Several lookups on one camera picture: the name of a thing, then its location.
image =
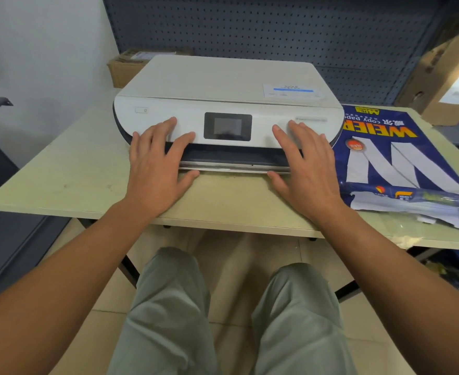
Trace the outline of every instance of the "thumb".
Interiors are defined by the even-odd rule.
[[[267,176],[271,179],[273,188],[287,201],[289,201],[289,186],[283,181],[282,177],[274,171],[269,171]]]
[[[200,171],[191,170],[187,172],[183,178],[177,183],[177,198],[180,199],[189,187],[193,184],[195,179],[200,176]]]

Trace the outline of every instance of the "printer lid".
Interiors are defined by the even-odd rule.
[[[342,108],[311,63],[275,60],[157,55],[119,95]]]

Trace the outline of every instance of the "small cardboard box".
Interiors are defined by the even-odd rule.
[[[148,50],[129,49],[107,63],[113,80],[113,87],[124,88],[134,76],[158,54],[193,55],[191,50]]]
[[[432,125],[459,123],[459,15],[439,32],[394,104],[415,109]]]

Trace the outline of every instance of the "white wall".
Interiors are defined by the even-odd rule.
[[[0,0],[0,147],[19,166],[110,92],[102,0]]]

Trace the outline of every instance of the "pants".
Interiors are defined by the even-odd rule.
[[[211,296],[193,256],[161,248],[145,266],[109,375],[219,374]],[[339,303],[312,266],[276,271],[252,314],[261,374],[356,374]]]

